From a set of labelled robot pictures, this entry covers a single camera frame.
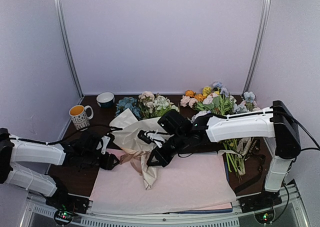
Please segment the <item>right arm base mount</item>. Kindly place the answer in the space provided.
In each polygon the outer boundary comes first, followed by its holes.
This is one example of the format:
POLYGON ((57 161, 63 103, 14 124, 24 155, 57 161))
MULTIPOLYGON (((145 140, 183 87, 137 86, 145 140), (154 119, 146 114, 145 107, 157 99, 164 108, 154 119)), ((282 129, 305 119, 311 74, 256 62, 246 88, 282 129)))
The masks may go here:
POLYGON ((282 202, 278 193, 269 192, 245 196, 239 199, 242 213, 254 214, 255 220, 263 225, 272 223, 276 215, 274 207, 282 202))

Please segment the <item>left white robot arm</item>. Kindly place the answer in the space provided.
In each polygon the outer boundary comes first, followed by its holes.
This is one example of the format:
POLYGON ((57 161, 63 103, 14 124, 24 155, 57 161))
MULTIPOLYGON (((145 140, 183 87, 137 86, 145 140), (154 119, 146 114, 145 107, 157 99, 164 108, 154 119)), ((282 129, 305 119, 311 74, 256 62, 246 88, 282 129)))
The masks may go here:
POLYGON ((120 161, 107 146, 112 135, 99 135, 84 130, 78 139, 43 142, 12 135, 6 128, 0 130, 0 182, 38 192, 61 209, 72 205, 72 198, 63 183, 48 174, 41 174, 25 166, 26 163, 41 163, 53 166, 97 166, 112 170, 120 161))

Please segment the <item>grey-white wrapping paper sheet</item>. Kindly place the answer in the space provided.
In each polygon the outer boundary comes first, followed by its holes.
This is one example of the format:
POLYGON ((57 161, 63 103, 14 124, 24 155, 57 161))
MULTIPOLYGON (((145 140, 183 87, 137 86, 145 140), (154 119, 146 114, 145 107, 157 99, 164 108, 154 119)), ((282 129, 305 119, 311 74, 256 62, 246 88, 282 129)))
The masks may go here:
MULTIPOLYGON (((122 129, 113 133, 113 142, 124 151, 124 154, 125 149, 151 152, 157 145, 155 143, 147 144, 140 140, 138 138, 138 133, 140 130, 158 132, 165 140, 167 140, 169 136, 166 135, 166 131, 158 124, 159 119, 159 117, 155 117, 138 120, 129 109, 126 109, 110 122, 110 126, 122 129)), ((143 179, 144 188, 150 190, 156 182, 158 175, 156 178, 141 177, 143 179)))

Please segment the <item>left aluminium frame post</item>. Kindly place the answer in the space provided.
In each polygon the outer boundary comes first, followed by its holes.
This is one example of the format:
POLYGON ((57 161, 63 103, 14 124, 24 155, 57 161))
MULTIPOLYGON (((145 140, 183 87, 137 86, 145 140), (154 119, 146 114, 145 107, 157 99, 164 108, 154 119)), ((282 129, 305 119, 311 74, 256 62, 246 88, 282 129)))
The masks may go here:
POLYGON ((63 4, 62 0, 54 0, 54 5, 57 13, 57 18, 59 22, 59 28, 60 28, 60 33, 62 37, 62 42, 63 42, 63 48, 67 60, 67 64, 71 73, 72 80, 74 82, 77 94, 79 98, 83 98, 83 90, 81 88, 81 84, 79 81, 79 77, 76 71, 76 67, 74 64, 73 56, 72 56, 72 50, 70 47, 70 42, 68 38, 68 33, 67 33, 67 28, 66 28, 66 22, 65 22, 65 17, 64 17, 64 12, 63 12, 63 4))

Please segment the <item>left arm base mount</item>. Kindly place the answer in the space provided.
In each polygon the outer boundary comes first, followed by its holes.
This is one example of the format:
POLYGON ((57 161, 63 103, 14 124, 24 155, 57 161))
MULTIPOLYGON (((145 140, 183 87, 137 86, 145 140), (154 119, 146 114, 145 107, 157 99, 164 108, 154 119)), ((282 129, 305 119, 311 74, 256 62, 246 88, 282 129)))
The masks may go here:
POLYGON ((80 214, 86 214, 90 200, 87 197, 67 195, 65 197, 47 197, 45 204, 54 207, 53 220, 59 226, 66 226, 72 221, 78 220, 80 214))

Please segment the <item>beige ribbon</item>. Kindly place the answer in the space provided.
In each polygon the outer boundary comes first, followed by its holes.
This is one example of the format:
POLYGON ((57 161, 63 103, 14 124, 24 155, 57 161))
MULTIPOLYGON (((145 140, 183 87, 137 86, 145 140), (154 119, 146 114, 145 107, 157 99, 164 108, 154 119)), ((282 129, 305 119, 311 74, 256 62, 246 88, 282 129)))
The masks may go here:
POLYGON ((158 175, 155 167, 147 165, 151 152, 148 150, 125 149, 125 154, 120 156, 120 164, 130 163, 133 169, 144 178, 156 178, 158 175))

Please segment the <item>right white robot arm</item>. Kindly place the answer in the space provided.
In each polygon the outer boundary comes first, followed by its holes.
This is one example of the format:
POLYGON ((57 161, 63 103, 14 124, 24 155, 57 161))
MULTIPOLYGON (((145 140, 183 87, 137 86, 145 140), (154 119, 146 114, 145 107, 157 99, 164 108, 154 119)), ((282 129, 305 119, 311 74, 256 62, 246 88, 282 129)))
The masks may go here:
POLYGON ((259 207, 268 207, 275 199, 292 161, 301 153, 299 127, 285 104, 275 100, 271 107, 257 111, 218 115, 208 113, 194 121, 176 110, 157 122, 169 135, 161 147, 155 147, 147 160, 149 167, 166 167, 173 157, 203 141, 218 143, 242 138, 274 138, 276 148, 264 181, 264 191, 256 197, 259 207))

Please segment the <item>white bowl with dark outside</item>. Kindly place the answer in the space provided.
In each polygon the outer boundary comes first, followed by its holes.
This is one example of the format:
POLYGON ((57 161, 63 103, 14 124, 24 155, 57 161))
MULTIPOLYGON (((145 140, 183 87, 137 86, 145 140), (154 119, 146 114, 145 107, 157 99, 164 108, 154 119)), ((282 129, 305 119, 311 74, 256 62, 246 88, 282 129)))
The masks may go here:
POLYGON ((111 108, 115 104, 115 95, 112 92, 103 92, 96 97, 96 102, 100 108, 111 108))

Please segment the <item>front aluminium rail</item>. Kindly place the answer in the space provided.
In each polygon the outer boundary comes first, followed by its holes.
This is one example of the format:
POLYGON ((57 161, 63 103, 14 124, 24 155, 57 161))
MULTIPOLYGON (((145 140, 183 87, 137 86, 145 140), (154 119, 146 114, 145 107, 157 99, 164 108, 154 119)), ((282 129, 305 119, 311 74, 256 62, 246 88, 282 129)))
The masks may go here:
POLYGON ((77 213, 68 227, 263 227, 262 216, 274 214, 272 227, 309 227, 310 221, 295 184, 279 192, 281 203, 257 211, 243 212, 238 200, 232 202, 231 212, 165 213, 145 215, 98 214, 87 209, 77 213))

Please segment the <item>pile of fake flowers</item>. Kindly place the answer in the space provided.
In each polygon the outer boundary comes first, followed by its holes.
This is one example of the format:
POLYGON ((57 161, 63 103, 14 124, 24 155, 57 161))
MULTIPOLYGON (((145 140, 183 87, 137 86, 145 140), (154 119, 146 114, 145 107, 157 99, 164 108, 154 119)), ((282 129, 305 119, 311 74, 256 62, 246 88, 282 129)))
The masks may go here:
POLYGON ((226 116, 249 113, 260 109, 256 102, 256 95, 252 91, 246 91, 242 95, 242 101, 237 104, 236 98, 230 94, 221 82, 214 82, 212 86, 204 87, 202 93, 187 90, 179 105, 190 107, 198 112, 191 118, 192 122, 197 117, 209 113, 226 116))

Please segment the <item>right aluminium frame post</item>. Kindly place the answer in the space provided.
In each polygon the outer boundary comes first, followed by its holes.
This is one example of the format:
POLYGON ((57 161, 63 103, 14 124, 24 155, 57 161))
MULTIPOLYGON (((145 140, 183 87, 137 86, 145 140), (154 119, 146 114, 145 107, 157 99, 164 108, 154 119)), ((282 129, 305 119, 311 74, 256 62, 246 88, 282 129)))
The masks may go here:
POLYGON ((271 4, 272 0, 263 0, 256 41, 242 93, 249 91, 254 79, 254 74, 258 66, 263 40, 268 25, 271 4))

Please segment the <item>patterned mug with yellow inside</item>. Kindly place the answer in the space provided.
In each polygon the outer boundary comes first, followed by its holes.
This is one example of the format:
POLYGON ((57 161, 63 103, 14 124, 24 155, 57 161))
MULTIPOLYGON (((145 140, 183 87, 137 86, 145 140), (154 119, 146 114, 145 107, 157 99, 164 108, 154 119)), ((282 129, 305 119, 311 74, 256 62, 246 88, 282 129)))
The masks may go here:
POLYGON ((93 108, 90 105, 75 105, 69 110, 71 121, 77 131, 84 131, 90 126, 90 120, 94 117, 93 108))

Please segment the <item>white hydrangea green leaf bunch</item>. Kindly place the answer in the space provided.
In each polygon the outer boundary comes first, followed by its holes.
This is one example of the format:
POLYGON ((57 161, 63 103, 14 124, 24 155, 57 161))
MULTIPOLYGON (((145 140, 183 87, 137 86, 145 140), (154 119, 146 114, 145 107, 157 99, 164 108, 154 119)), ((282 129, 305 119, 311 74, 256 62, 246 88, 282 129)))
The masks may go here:
POLYGON ((157 95, 152 102, 149 112, 152 118, 156 118, 162 117, 164 114, 171 110, 175 110, 178 113, 180 112, 178 106, 171 102, 169 98, 162 95, 157 95))

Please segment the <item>aluminium frame post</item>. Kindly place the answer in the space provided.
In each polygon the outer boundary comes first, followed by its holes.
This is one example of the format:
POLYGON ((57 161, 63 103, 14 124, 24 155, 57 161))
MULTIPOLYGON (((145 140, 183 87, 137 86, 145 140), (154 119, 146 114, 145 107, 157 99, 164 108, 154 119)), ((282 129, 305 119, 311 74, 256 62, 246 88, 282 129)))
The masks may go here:
POLYGON ((263 40, 268 25, 271 4, 272 0, 263 0, 256 41, 242 93, 249 91, 254 79, 254 74, 258 66, 263 40))
POLYGON ((79 77, 76 71, 76 67, 74 64, 73 56, 72 56, 72 50, 70 47, 70 42, 68 38, 68 33, 67 33, 67 28, 66 28, 66 22, 65 22, 65 17, 64 17, 64 12, 63 12, 63 4, 62 0, 54 0, 54 5, 57 13, 57 18, 59 22, 59 28, 60 28, 60 33, 62 37, 62 42, 63 42, 63 48, 67 60, 67 64, 71 73, 72 80, 74 82, 77 94, 79 98, 83 98, 83 90, 81 88, 81 84, 79 81, 79 77))

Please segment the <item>cream ribbon on flower pile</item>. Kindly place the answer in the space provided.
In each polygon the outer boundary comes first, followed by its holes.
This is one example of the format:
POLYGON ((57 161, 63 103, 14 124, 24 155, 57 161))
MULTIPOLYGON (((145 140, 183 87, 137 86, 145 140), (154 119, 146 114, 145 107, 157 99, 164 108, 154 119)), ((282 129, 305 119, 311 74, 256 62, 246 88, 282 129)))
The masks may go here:
POLYGON ((245 157, 253 141, 253 137, 244 137, 241 139, 222 140, 220 142, 223 145, 223 149, 217 152, 218 156, 225 155, 228 171, 230 173, 235 172, 236 176, 240 179, 246 174, 245 157))

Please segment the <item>stack of pastel paper sheets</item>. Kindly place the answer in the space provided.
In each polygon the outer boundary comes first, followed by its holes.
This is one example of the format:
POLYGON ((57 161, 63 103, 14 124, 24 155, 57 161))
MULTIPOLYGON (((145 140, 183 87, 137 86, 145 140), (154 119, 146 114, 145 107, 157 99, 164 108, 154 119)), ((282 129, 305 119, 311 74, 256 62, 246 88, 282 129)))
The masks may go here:
POLYGON ((95 214, 143 215, 182 212, 229 204, 236 200, 222 156, 198 153, 175 156, 147 190, 129 162, 99 169, 90 198, 95 214))

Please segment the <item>pink flower long stem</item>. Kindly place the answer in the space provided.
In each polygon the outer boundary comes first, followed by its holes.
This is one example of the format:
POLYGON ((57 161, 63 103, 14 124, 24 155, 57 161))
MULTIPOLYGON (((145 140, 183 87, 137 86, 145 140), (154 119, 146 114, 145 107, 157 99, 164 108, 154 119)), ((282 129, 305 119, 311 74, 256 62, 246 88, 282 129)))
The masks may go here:
POLYGON ((139 103, 146 108, 150 113, 154 109, 155 95, 151 91, 144 91, 138 96, 139 103))

